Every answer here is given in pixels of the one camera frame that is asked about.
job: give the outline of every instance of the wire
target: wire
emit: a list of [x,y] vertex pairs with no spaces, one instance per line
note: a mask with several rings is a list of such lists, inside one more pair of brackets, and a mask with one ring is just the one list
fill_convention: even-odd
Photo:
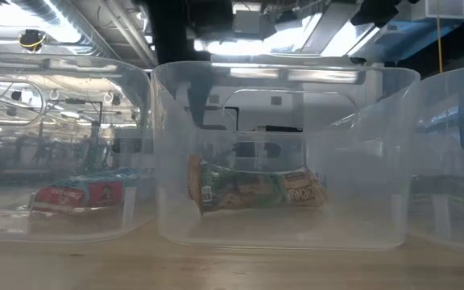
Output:
[[34,48],[34,47],[36,47],[37,45],[41,44],[41,43],[46,39],[46,34],[44,34],[44,35],[42,36],[42,39],[40,39],[40,40],[37,41],[36,43],[33,43],[33,44],[23,44],[23,43],[21,42],[21,37],[22,37],[22,36],[23,36],[23,35],[20,35],[20,36],[19,36],[18,41],[19,41],[19,44],[21,44],[21,46],[22,46],[23,48]]
[[440,0],[437,0],[436,29],[438,34],[438,60],[440,64],[440,73],[443,73],[443,55],[441,51],[441,24],[440,24]]

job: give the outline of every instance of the clear plastic bin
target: clear plastic bin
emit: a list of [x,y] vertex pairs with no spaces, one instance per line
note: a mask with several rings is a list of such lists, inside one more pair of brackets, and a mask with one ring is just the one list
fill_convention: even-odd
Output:
[[0,240],[96,241],[151,219],[148,96],[116,60],[0,54]]
[[165,64],[152,75],[159,232],[229,247],[382,250],[406,231],[402,68]]
[[412,234],[464,247],[464,69],[425,79],[417,99]]

